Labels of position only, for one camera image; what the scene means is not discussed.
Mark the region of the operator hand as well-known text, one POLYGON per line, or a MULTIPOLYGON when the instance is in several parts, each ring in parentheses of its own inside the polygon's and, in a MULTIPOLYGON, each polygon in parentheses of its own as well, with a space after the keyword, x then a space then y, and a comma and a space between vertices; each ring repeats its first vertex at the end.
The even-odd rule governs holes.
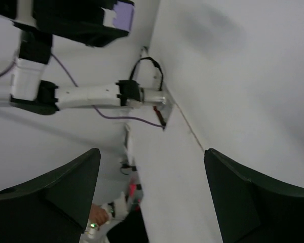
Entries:
POLYGON ((105 224, 109 220, 109 216, 106 210, 100 206, 92 204, 89 214, 89 220, 91 223, 95 223, 98 226, 105 224))

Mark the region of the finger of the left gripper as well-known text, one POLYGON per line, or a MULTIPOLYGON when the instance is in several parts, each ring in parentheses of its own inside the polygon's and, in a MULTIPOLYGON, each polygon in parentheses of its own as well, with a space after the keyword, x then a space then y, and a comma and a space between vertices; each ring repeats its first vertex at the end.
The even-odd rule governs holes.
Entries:
POLYGON ((14 25, 23 30, 39 31, 50 35, 56 35, 91 47, 104 47, 116 39, 129 35, 129 32, 105 27, 103 23, 73 22, 67 24, 61 21, 49 21, 48 25, 40 29, 18 23, 14 23, 14 25))

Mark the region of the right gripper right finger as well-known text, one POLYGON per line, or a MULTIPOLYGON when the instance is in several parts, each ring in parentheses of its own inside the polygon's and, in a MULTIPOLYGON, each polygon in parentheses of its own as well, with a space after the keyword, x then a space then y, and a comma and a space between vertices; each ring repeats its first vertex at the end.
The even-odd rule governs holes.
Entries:
POLYGON ((304 242, 304 188, 213 148, 204 165, 223 242, 304 242))

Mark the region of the lilac lego brick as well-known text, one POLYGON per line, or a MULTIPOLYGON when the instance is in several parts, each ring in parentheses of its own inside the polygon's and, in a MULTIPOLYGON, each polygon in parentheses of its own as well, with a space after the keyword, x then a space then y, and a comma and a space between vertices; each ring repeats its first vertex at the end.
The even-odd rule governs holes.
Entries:
POLYGON ((111 9, 104 9, 103 25, 131 32, 135 5, 132 1, 116 1, 111 9))

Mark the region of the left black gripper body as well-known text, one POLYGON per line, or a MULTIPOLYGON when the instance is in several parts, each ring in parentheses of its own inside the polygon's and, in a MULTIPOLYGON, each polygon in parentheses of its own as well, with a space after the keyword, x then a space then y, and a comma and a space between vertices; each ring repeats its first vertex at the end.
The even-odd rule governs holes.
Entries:
POLYGON ((0 1, 0 16, 40 29, 49 21, 101 24, 104 10, 100 1, 0 1))

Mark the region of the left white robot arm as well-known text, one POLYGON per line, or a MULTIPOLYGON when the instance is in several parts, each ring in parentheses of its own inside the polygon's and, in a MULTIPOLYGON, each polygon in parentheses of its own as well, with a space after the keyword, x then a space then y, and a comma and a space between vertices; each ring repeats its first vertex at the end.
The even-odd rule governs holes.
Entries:
POLYGON ((12 74, 9 103, 40 115, 69 108, 136 108, 167 100, 162 87, 147 89, 131 75, 110 86, 62 88, 43 80, 53 38, 103 48, 131 32, 132 1, 0 1, 0 17, 20 30, 19 47, 6 73, 12 74))

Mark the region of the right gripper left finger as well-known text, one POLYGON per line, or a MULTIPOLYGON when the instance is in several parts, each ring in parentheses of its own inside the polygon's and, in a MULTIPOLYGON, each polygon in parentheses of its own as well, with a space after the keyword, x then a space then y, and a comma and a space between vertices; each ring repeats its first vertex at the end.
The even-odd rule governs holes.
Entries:
POLYGON ((79 242, 100 160, 100 150, 92 148, 59 168, 0 191, 0 243, 79 242))

